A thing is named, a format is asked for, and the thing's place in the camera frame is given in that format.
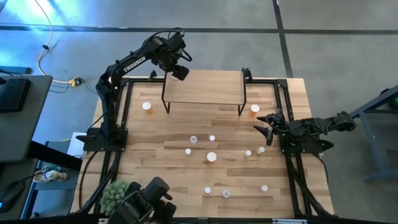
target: concrete floor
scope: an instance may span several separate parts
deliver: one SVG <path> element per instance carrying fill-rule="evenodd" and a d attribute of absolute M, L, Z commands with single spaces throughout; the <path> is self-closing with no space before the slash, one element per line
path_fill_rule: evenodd
<path fill-rule="evenodd" d="M 105 27 L 275 29 L 272 0 L 41 0 L 55 25 Z M 285 29 L 398 29 L 395 0 L 279 0 Z M 1 24 L 47 24 L 31 0 L 8 0 Z M 92 86 L 114 60 L 151 33 L 55 32 L 42 68 L 56 79 L 83 77 Z M 36 60 L 49 32 L 0 30 L 0 65 Z M 286 77 L 278 34 L 187 33 L 192 69 L 240 70 L 255 77 Z M 398 35 L 286 35 L 294 77 L 304 78 L 313 116 L 351 111 L 398 83 Z M 131 75 L 148 75 L 147 62 Z M 68 139 L 91 124 L 96 95 L 85 87 L 50 93 L 34 139 Z M 398 222 L 398 181 L 364 183 L 376 170 L 359 123 L 352 133 L 330 133 L 325 153 L 336 214 Z"/>

